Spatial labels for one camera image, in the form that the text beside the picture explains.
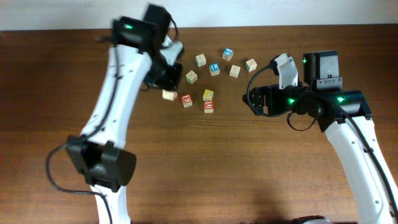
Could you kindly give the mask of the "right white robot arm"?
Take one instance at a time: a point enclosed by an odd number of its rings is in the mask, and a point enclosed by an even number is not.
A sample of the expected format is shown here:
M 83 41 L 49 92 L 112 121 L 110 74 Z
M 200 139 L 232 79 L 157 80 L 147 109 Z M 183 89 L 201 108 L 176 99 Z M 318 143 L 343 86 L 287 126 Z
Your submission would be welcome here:
M 397 185 L 380 150 L 373 114 L 363 93 L 344 90 L 338 53 L 303 55 L 303 80 L 288 54 L 273 58 L 267 69 L 275 85 L 247 86 L 243 101 L 256 116 L 309 115 L 333 146 L 343 166 L 360 223 L 397 223 Z

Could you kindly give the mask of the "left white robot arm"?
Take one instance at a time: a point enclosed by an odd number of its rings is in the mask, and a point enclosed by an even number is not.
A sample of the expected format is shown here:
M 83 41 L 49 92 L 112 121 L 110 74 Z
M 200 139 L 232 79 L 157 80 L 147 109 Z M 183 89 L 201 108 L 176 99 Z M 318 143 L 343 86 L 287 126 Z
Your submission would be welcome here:
M 100 223 L 130 223 L 126 187 L 136 155 L 125 150 L 129 120 L 142 85 L 177 91 L 184 45 L 170 40 L 174 23 L 162 6 L 149 4 L 142 19 L 113 20 L 108 67 L 96 106 L 66 152 L 95 196 Z

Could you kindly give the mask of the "red letter E block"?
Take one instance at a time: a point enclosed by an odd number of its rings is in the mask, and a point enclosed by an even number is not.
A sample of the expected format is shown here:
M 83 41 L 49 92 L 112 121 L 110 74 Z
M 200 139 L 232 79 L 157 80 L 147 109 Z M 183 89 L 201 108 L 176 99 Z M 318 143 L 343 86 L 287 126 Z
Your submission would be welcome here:
M 182 96 L 182 103 L 183 103 L 183 107 L 189 107 L 193 105 L 193 100 L 192 100 L 192 96 L 191 95 L 183 95 Z

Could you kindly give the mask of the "plain wooden picture block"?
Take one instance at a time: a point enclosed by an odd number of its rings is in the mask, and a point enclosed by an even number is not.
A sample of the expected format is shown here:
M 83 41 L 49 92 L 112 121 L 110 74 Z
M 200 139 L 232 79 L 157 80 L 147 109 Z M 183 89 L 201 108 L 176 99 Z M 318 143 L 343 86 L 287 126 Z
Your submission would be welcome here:
M 178 93 L 176 91 L 162 90 L 162 97 L 165 100 L 174 101 L 178 98 Z

